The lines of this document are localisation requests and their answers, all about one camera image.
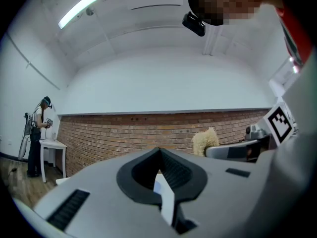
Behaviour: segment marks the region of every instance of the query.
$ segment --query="woman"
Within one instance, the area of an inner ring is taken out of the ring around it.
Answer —
[[[36,107],[33,112],[33,121],[34,126],[32,128],[32,133],[30,135],[31,147],[29,152],[28,159],[28,177],[38,177],[41,173],[41,160],[40,160],[40,151],[41,151],[41,128],[49,128],[50,124],[43,122],[44,119],[44,110],[47,109],[51,104],[51,100],[48,96],[44,97],[39,105]]]

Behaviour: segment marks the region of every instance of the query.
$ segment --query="light fixture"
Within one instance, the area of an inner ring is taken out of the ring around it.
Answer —
[[[93,2],[97,0],[81,0],[78,2],[58,23],[60,29],[63,29],[65,25],[67,25],[73,17],[75,17],[78,13],[80,13],[83,9],[91,5]]]
[[[294,73],[298,73],[299,72],[298,67],[297,66],[293,66],[293,71],[294,71]]]

